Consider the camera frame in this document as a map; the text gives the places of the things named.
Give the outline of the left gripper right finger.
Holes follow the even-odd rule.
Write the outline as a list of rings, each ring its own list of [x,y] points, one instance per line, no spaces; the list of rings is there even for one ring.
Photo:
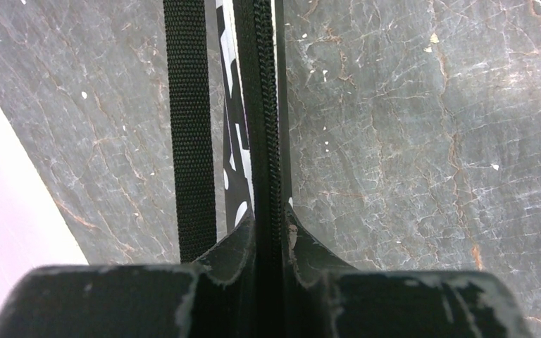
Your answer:
[[[475,270],[354,268],[285,207],[288,337],[529,337],[509,289]]]

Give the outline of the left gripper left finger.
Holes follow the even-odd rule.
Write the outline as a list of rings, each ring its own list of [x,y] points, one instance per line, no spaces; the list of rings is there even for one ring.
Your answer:
[[[0,337],[249,337],[254,219],[192,263],[50,265],[0,310]]]

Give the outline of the black racket cover bag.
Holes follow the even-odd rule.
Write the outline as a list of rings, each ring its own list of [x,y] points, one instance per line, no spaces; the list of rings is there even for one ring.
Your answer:
[[[196,278],[180,311],[184,337],[283,337],[284,202],[272,1],[238,1],[253,215],[216,242],[203,1],[164,1],[180,259]]]

